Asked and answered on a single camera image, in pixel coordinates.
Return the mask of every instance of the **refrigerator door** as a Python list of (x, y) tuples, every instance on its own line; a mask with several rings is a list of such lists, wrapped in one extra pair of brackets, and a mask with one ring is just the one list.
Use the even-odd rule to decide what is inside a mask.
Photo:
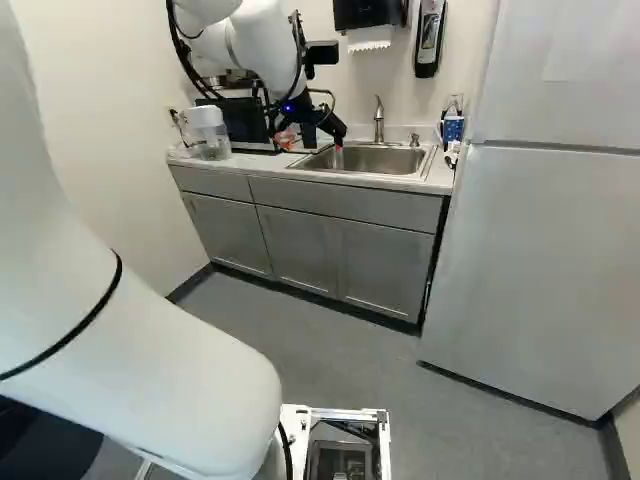
[(640, 383), (640, 158), (470, 148), (421, 359), (595, 420)]
[(640, 149), (640, 2), (502, 0), (473, 141)]

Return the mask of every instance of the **gray floor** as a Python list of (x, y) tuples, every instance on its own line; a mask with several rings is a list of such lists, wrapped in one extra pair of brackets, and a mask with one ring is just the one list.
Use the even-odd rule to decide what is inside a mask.
[[(607, 478), (595, 431), (419, 368), (414, 337), (220, 273), (182, 307), (271, 359), (287, 402), (389, 409), (394, 480)], [(106, 443), (86, 479), (136, 466)]]

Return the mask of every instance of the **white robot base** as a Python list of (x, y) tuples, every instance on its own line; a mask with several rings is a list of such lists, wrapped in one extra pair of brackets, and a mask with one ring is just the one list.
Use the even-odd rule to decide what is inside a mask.
[[(309, 480), (313, 477), (307, 469), (311, 466), (310, 439), (311, 431), (321, 422), (340, 423), (357, 429), (362, 425), (369, 425), (375, 431), (376, 450), (376, 480), (391, 480), (391, 429), (389, 412), (381, 409), (341, 410), (330, 408), (312, 408), (305, 405), (285, 404), (282, 406), (280, 422), (287, 432), (291, 460), (293, 466), (293, 480)], [(286, 467), (282, 450), (282, 440), (278, 433), (274, 434), (272, 447), (265, 458), (261, 470), (254, 480), (285, 480)], [(154, 467), (161, 466), (185, 478), (205, 480), (206, 477), (194, 476), (175, 465), (166, 464), (160, 459), (152, 459), (145, 452), (131, 449), (134, 453), (145, 458), (134, 480), (150, 480)]]

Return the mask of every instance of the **kitchen sink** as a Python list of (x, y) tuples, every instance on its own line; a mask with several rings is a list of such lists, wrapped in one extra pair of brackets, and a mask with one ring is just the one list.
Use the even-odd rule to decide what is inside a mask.
[(378, 174), (422, 177), (431, 150), (401, 145), (346, 144), (338, 152), (329, 148), (303, 158), (288, 168), (345, 174)]

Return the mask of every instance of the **white countertop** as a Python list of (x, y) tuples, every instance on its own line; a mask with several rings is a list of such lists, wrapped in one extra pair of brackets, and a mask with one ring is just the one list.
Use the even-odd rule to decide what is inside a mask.
[(350, 175), (345, 173), (287, 169), (289, 165), (306, 156), (306, 154), (296, 153), (281, 153), (278, 155), (234, 153), (228, 160), (205, 161), (195, 158), (171, 158), (167, 160), (167, 163), (169, 165), (244, 173), (263, 177), (419, 192), (431, 195), (451, 195), (453, 189), (453, 170), (445, 163), (442, 148), (438, 148), (435, 152), (425, 179), (377, 174), (358, 173)]

